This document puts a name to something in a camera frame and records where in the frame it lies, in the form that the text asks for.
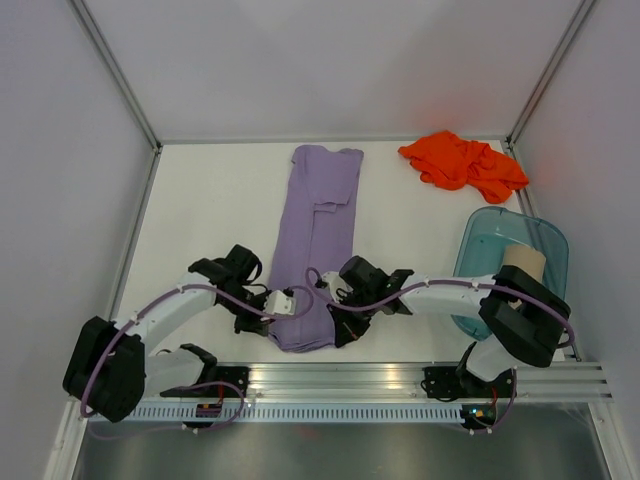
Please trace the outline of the purple t-shirt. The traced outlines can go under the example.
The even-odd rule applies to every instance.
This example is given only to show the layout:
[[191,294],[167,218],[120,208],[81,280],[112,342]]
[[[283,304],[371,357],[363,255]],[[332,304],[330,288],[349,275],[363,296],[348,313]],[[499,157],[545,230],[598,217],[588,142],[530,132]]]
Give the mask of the purple t-shirt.
[[[356,204],[364,153],[332,152],[319,145],[295,149],[279,235],[267,286],[284,290],[306,285],[305,271],[338,271],[353,255]],[[280,350],[306,353],[335,346],[334,322],[326,304],[293,320],[275,321],[269,338]]]

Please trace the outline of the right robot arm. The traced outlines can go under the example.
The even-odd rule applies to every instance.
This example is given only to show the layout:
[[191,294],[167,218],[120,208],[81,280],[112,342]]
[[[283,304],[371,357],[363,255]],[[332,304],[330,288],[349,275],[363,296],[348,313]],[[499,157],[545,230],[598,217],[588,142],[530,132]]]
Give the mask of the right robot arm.
[[556,351],[575,341],[570,307],[515,265],[480,277],[437,278],[411,269],[387,274],[354,256],[317,283],[331,295],[327,308],[338,347],[359,339],[379,312],[449,314],[486,327],[454,369],[459,388],[469,397],[484,395],[501,375],[520,366],[549,367]]

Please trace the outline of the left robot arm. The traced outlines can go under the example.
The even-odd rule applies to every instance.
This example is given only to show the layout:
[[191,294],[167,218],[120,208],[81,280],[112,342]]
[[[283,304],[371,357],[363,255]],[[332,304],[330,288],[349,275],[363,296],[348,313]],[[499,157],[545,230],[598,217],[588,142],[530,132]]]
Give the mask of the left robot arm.
[[259,320],[264,302],[250,290],[262,263],[235,245],[221,258],[191,264],[176,285],[123,317],[89,319],[81,328],[63,378],[64,390],[80,403],[84,418],[116,423],[147,397],[216,395],[217,358],[194,343],[168,353],[155,349],[193,317],[221,306]]

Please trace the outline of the teal plastic bin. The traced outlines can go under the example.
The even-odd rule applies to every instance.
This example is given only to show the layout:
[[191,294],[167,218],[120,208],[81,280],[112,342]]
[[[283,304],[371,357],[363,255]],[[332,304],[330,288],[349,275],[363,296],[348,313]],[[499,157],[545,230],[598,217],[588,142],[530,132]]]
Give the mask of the teal plastic bin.
[[489,206],[469,218],[456,260],[456,277],[480,277],[498,273],[505,247],[522,244],[546,257],[542,283],[563,299],[566,292],[569,246],[562,232],[546,220]]

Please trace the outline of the orange t-shirt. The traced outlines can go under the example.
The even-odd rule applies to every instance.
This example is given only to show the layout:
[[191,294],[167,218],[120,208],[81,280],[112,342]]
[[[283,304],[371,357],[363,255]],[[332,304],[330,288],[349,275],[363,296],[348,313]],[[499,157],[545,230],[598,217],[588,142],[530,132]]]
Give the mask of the orange t-shirt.
[[448,130],[401,146],[398,153],[419,173],[423,183],[447,191],[471,186],[492,205],[505,203],[530,183],[513,158],[486,142],[462,139]]

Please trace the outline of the rolled beige t-shirt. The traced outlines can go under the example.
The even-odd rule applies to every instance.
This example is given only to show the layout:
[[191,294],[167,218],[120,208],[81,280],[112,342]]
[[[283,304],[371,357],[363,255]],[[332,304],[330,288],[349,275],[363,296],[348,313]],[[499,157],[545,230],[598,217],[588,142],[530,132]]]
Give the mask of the rolled beige t-shirt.
[[546,265],[546,257],[538,250],[522,244],[510,244],[505,247],[503,266],[515,266],[541,282]]

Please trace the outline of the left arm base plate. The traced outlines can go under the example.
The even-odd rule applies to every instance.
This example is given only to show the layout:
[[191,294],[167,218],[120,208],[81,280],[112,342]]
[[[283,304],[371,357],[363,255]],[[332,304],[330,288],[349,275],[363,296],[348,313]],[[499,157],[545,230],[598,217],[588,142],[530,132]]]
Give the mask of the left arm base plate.
[[251,368],[247,366],[218,366],[214,372],[201,375],[197,388],[174,387],[160,393],[163,398],[232,398],[239,399],[240,391],[247,394]]

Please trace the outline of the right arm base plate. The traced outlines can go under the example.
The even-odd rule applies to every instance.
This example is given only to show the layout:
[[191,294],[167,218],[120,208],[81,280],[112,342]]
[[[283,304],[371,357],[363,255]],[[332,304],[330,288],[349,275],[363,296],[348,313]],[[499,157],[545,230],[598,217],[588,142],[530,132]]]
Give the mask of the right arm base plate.
[[421,388],[429,399],[453,402],[461,399],[509,398],[514,386],[513,373],[502,372],[492,381],[484,381],[455,366],[428,366],[422,369]]

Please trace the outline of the aluminium mounting rail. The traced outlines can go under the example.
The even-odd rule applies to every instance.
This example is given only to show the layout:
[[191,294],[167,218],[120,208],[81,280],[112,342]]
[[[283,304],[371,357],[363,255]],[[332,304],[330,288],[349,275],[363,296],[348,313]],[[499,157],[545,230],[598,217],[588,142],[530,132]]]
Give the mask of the aluminium mounting rail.
[[[253,400],[276,402],[416,403],[426,398],[421,388],[426,368],[451,368],[451,362],[402,363],[249,363],[240,382]],[[600,403],[613,394],[598,363],[563,361],[549,368],[518,367],[520,402]]]

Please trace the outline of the left aluminium frame post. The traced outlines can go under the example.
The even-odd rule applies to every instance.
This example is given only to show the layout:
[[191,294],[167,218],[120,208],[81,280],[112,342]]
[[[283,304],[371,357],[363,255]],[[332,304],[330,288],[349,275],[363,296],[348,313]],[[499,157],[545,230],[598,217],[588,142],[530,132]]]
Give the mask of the left aluminium frame post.
[[109,42],[93,12],[89,8],[89,5],[83,0],[69,0],[67,1],[67,5],[73,12],[79,25],[85,32],[89,43],[108,72],[120,97],[132,115],[137,128],[142,133],[152,151],[154,153],[159,152],[162,148],[162,142],[159,140],[154,128],[148,120],[141,103],[131,87],[124,70],[111,49],[111,46],[109,45]]

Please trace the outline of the aluminium frame post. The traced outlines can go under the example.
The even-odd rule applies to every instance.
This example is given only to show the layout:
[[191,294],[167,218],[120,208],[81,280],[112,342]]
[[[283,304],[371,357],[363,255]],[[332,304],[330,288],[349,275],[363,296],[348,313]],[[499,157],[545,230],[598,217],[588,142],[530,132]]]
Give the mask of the aluminium frame post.
[[148,120],[141,103],[131,87],[124,70],[111,49],[111,46],[109,45],[109,42],[93,12],[89,8],[89,5],[83,0],[69,0],[67,1],[67,5],[73,12],[79,25],[85,32],[89,43],[108,72],[120,97],[132,115],[137,128],[142,133],[152,151],[154,153],[159,152],[162,148],[162,142],[159,140],[154,128]]
[[546,61],[522,110],[505,137],[505,143],[509,150],[514,150],[517,141],[526,130],[544,95],[550,88],[562,65],[567,60],[574,44],[588,24],[598,4],[598,0],[580,0],[578,2],[576,9],[571,15],[550,57]]

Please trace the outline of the right aluminium frame post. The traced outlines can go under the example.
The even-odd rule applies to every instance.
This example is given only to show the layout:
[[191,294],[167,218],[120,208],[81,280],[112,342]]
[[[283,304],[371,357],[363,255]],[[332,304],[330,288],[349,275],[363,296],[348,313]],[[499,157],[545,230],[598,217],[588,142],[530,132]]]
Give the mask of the right aluminium frame post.
[[509,150],[514,150],[517,141],[526,130],[544,95],[550,88],[562,65],[567,60],[574,44],[588,24],[598,4],[598,0],[580,0],[578,2],[576,9],[571,15],[550,57],[546,61],[522,110],[505,137],[505,143]]

